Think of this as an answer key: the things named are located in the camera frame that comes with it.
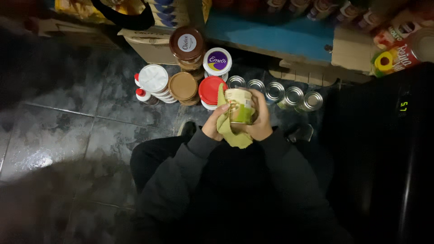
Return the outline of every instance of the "black jacket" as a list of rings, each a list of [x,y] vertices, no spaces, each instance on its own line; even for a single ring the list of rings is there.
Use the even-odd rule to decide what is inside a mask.
[[[159,242],[158,227],[179,220],[186,213],[207,157],[219,144],[198,130],[173,158],[158,167],[137,201],[136,227],[143,243]],[[301,234],[303,243],[352,243],[320,191],[311,166],[282,132],[277,129],[259,144],[283,203],[282,214],[297,223],[299,233],[305,233]]]

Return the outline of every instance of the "shoe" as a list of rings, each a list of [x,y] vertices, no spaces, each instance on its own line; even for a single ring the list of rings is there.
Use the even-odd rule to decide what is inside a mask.
[[[196,132],[196,123],[193,121],[184,121],[179,128],[177,136],[187,136],[188,138],[193,137]]]
[[[297,140],[310,142],[313,135],[313,127],[310,124],[296,124],[285,135],[286,139],[293,143],[296,143]]]

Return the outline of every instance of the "gray floor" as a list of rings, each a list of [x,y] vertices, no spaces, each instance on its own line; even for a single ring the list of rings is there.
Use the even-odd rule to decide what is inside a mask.
[[[117,53],[108,58],[94,52],[77,71],[85,76],[72,86],[0,112],[0,184],[30,177],[29,172],[49,165],[60,175],[51,180],[44,177],[45,172],[38,186],[32,186],[48,192],[51,208],[64,223],[51,235],[51,243],[84,243],[80,232],[94,235],[101,243],[127,243],[136,197],[129,171],[133,148],[146,140],[175,135],[184,120],[202,125],[210,115],[201,105],[161,102],[150,107],[138,101],[133,78],[144,65],[136,56]],[[178,66],[165,67],[170,75],[179,72]],[[327,94],[327,89],[279,80],[264,69],[237,63],[231,75],[265,83],[278,80],[285,87],[296,85],[305,92]],[[277,106],[270,112],[272,124],[284,129],[296,122],[318,127],[322,116],[321,111],[301,115]]]

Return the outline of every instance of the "red bottle cap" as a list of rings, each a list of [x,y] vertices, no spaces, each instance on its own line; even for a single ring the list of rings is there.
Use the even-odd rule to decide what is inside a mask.
[[[137,88],[136,90],[136,94],[139,96],[145,96],[146,95],[146,91],[141,89],[141,88]]]
[[[206,104],[217,105],[218,87],[223,83],[223,91],[227,89],[224,80],[217,76],[208,76],[199,85],[199,97]]]

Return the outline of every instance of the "bag strap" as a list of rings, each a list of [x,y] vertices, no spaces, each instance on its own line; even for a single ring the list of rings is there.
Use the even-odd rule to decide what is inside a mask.
[[[91,1],[93,6],[98,9],[104,17],[122,28],[129,30],[147,30],[155,24],[154,16],[152,15],[151,7],[148,3],[144,3],[145,9],[141,14],[127,15],[104,5],[100,0]]]

